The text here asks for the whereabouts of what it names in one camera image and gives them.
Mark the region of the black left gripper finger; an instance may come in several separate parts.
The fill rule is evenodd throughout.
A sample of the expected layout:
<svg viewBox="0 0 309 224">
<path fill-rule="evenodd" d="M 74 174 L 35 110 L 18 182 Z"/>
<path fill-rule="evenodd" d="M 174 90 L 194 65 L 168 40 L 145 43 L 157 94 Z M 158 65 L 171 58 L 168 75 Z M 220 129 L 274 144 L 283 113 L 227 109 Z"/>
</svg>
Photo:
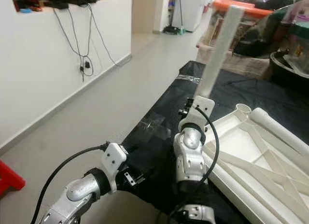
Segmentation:
<svg viewBox="0 0 309 224">
<path fill-rule="evenodd" d="M 126 181 L 132 187 L 142 183 L 145 180 L 145 173 L 138 169 L 127 169 L 126 170 Z"/>
</svg>

